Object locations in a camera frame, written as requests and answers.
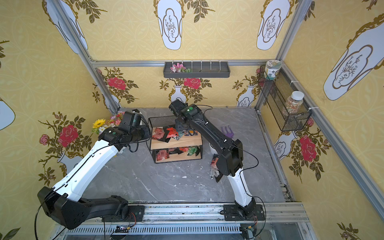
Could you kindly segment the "black red tea bag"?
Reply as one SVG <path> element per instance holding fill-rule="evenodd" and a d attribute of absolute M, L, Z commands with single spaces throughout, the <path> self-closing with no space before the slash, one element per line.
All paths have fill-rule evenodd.
<path fill-rule="evenodd" d="M 164 136 L 166 137 L 165 138 L 166 143 L 168 143 L 171 140 L 171 138 L 176 139 L 179 136 L 179 133 L 175 128 L 170 127 L 170 128 L 165 129 L 164 131 L 165 131 Z"/>

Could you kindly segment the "black wire two-tier shelf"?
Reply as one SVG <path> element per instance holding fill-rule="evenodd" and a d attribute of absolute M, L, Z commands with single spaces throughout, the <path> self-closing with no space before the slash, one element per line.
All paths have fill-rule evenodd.
<path fill-rule="evenodd" d="M 152 155 L 154 163 L 171 163 L 171 162 L 182 162 L 182 161 L 191 161 L 191 160 L 200 160 L 203 156 L 203 140 L 199 132 L 194 130 L 185 129 L 182 124 L 173 116 L 163 116 L 163 117 L 152 117 L 149 118 L 149 127 L 151 130 L 151 140 L 149 143 L 149 151 Z M 166 143 L 165 136 L 158 140 L 152 139 L 152 133 L 154 128 L 175 128 L 179 136 Z M 200 154 L 195 156 L 188 156 L 188 147 L 199 146 L 201 149 Z M 159 150 L 168 150 L 170 158 L 165 161 L 156 161 L 156 153 Z"/>

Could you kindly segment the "red earl grey tea bag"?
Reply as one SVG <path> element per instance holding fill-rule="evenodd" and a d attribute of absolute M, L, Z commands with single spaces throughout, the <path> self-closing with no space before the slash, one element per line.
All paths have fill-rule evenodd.
<path fill-rule="evenodd" d="M 214 155 L 213 159 L 211 161 L 211 164 L 210 164 L 212 169 L 216 169 L 216 170 L 218 169 L 218 167 L 217 167 L 218 160 L 219 160 L 219 156 L 218 155 Z"/>

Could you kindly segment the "silver black tea bag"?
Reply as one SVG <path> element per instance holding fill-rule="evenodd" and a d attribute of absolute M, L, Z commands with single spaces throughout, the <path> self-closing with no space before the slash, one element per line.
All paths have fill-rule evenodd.
<path fill-rule="evenodd" d="M 223 174 L 218 169 L 211 169 L 210 176 L 211 179 L 215 179 L 215 181 L 218 183 L 223 177 Z"/>

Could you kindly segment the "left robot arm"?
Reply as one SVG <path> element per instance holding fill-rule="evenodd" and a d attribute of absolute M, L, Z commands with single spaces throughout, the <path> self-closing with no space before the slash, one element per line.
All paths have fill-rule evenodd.
<path fill-rule="evenodd" d="M 85 199 L 83 193 L 103 166 L 123 148 L 150 138 L 147 121 L 139 110 L 125 112 L 118 127 L 104 130 L 85 157 L 52 188 L 38 192 L 40 209 L 56 223 L 73 230 L 84 221 L 112 216 L 131 217 L 128 201 L 119 196 Z"/>

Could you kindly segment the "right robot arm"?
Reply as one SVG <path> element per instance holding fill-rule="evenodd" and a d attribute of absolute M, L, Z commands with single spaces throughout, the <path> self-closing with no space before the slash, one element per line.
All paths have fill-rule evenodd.
<path fill-rule="evenodd" d="M 241 220 L 266 220 L 265 205 L 258 205 L 251 195 L 244 177 L 244 150 L 240 140 L 225 136 L 195 104 L 188 105 L 175 100 L 169 105 L 171 112 L 184 125 L 198 131 L 216 150 L 218 161 L 216 166 L 219 176 L 216 180 L 226 176 L 235 195 L 236 215 Z"/>

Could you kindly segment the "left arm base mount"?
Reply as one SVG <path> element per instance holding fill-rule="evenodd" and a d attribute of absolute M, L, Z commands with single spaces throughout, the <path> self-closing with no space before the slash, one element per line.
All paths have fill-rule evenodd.
<path fill-rule="evenodd" d="M 145 206 L 134 205 L 125 206 L 123 210 L 118 211 L 117 215 L 103 216 L 104 222 L 142 222 L 145 213 Z"/>

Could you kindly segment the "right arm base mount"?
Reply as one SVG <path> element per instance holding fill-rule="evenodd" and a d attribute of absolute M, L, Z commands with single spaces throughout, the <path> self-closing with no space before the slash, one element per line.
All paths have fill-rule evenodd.
<path fill-rule="evenodd" d="M 243 208 L 240 205 L 224 205 L 220 214 L 225 217 L 225 221 L 264 221 L 265 211 L 262 205 L 251 205 Z"/>

